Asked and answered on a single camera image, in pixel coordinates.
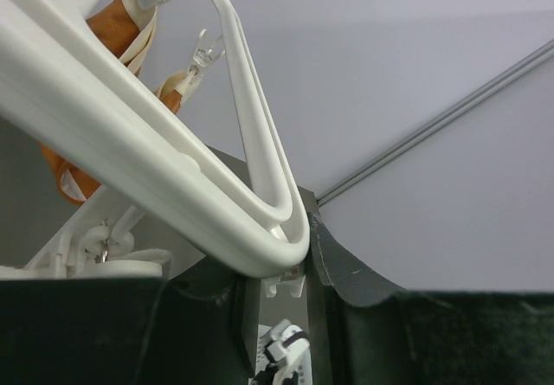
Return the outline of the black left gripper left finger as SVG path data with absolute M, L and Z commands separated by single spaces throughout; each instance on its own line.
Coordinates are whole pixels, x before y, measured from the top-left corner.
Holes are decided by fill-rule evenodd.
M 244 384 L 260 283 L 203 258 L 175 279 L 1 284 L 4 384 Z

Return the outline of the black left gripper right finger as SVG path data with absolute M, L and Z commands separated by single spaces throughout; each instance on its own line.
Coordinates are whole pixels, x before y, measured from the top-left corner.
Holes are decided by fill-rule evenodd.
M 551 293 L 406 290 L 308 221 L 315 383 L 552 383 Z

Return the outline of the white corner hanger clip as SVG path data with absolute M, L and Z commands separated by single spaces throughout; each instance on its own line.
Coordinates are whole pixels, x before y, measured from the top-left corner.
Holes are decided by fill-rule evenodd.
M 300 298 L 306 281 L 305 271 L 302 266 L 295 266 L 286 272 L 261 281 L 261 288 L 267 298 L 277 295 L 278 286 L 286 286 L 293 298 Z

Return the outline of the white sock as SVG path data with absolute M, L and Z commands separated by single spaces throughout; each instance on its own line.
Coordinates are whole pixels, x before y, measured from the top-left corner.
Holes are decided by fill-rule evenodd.
M 0 266 L 0 280 L 15 280 L 15 279 L 33 279 L 34 274 L 30 271 L 13 268 L 8 266 Z

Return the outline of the white clip sock hanger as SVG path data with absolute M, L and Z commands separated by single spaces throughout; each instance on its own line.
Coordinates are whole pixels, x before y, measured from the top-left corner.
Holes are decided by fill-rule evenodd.
M 249 183 L 94 37 L 94 0 L 3 0 L 1 114 L 244 275 L 298 265 L 309 225 L 230 0 L 211 0 Z

